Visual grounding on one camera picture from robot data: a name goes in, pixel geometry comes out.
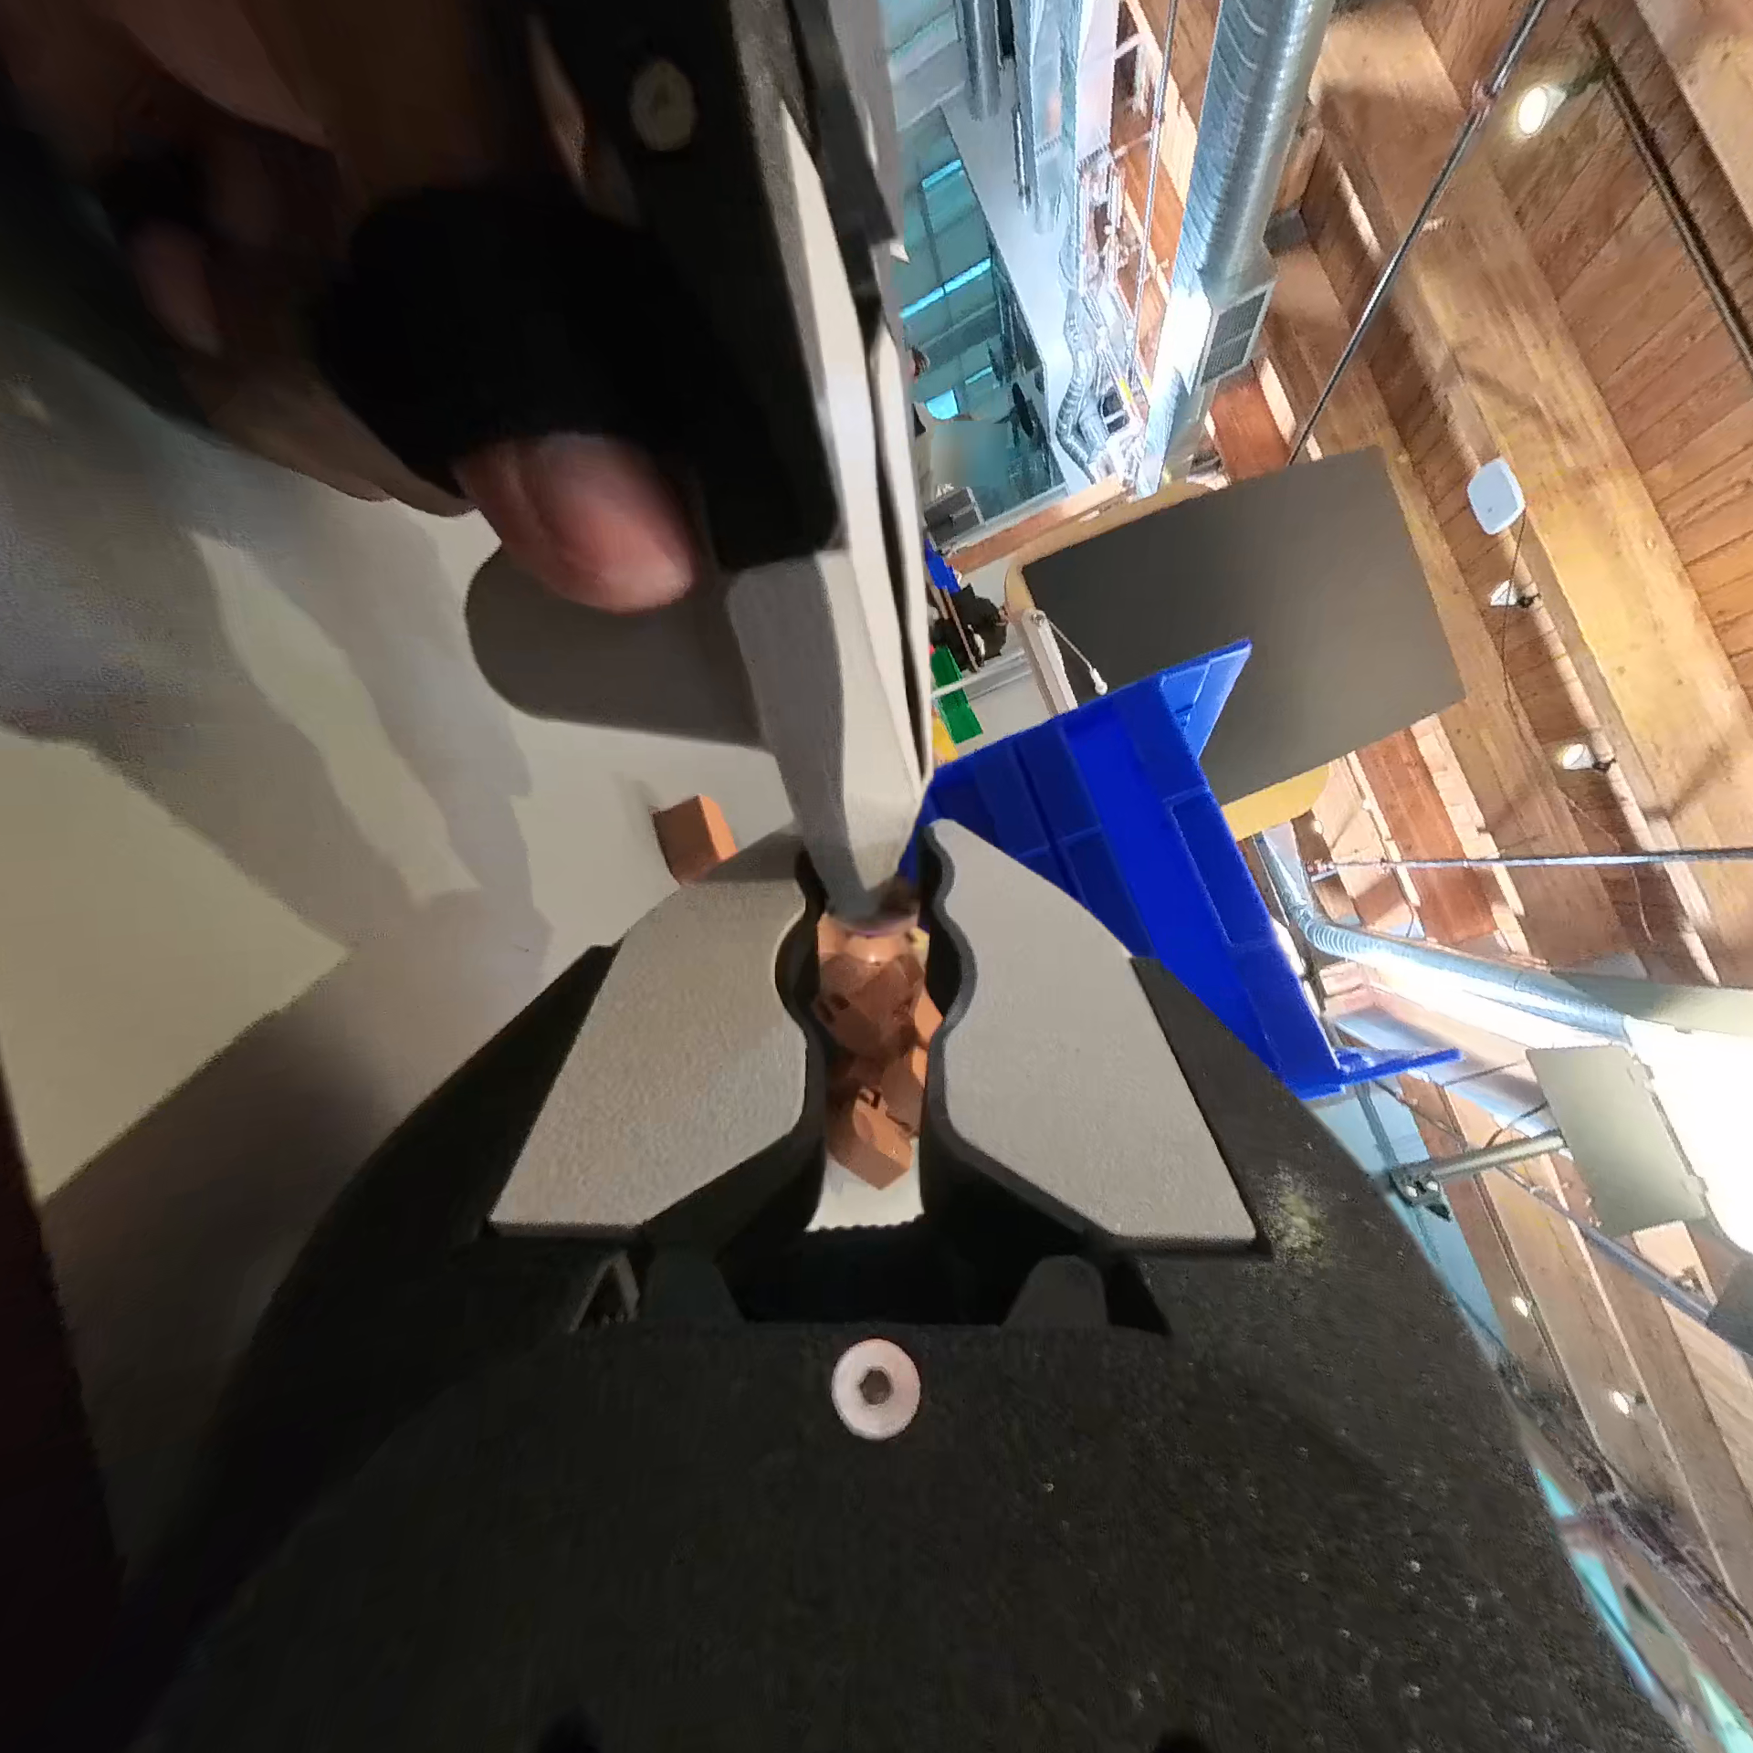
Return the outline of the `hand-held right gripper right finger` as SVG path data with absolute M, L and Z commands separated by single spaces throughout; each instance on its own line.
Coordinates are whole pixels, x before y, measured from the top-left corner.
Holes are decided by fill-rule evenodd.
M 971 829 L 923 827 L 923 1216 L 969 1254 L 1263 1252 L 1268 1070 L 1164 966 Z

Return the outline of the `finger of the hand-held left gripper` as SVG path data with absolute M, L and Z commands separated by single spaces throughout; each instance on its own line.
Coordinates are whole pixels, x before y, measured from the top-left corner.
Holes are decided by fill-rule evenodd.
M 830 549 L 616 613 L 498 553 L 463 619 L 483 679 L 527 716 L 770 756 L 826 905 L 867 924 L 921 809 L 919 586 L 918 560 L 885 582 L 872 551 Z
M 739 657 L 797 823 L 910 823 L 932 774 L 910 372 L 892 306 L 892 120 L 852 60 L 742 60 L 790 409 L 825 469 L 826 527 L 739 577 Z

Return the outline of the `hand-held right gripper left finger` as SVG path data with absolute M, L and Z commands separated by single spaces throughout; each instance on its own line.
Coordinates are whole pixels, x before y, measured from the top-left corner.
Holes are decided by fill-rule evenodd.
M 808 1221 L 825 1176 L 812 878 L 793 836 L 766 836 L 624 933 L 494 1230 L 720 1252 L 766 1218 Z

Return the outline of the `tan brown brick toy figure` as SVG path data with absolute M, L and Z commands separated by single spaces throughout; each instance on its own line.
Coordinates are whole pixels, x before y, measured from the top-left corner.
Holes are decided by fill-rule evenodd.
M 927 989 L 927 947 L 916 926 L 854 929 L 828 915 L 815 924 L 826 1159 L 877 1194 L 914 1170 L 921 1136 L 929 1048 L 943 1019 Z

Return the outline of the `grey desk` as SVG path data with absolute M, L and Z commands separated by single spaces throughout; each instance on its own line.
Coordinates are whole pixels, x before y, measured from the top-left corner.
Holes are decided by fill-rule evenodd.
M 3 1035 L 131 1572 L 339 1187 L 580 946 L 695 898 L 479 677 L 468 522 L 366 506 L 3 321 Z

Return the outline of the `person's left hand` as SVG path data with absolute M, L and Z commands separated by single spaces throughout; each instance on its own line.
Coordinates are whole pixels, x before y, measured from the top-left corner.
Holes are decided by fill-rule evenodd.
M 3 3 L 3 215 L 65 268 L 12 283 L 165 414 L 655 610 L 689 520 L 585 400 L 638 281 L 531 51 L 494 3 Z

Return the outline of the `brown rounded brick piece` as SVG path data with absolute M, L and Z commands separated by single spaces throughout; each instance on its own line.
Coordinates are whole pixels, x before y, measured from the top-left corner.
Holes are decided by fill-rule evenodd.
M 693 794 L 649 812 L 655 843 L 669 878 L 697 884 L 737 856 L 733 827 L 719 803 Z

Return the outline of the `black board with wooden edge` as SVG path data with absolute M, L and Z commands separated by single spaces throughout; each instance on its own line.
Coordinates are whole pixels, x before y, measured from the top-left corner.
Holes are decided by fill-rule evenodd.
M 1016 555 L 1003 597 L 1113 690 L 1248 642 L 1199 758 L 1237 838 L 1308 812 L 1330 763 L 1465 694 L 1381 447 L 1109 504 Z

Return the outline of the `studio light panel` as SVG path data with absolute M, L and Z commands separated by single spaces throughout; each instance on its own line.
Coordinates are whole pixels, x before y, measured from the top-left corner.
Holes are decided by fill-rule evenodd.
M 1717 1236 L 1730 1263 L 1701 1325 L 1748 1356 L 1748 1030 L 1628 1017 L 1615 1037 L 1533 1044 L 1526 1062 L 1601 1232 L 1699 1223 Z

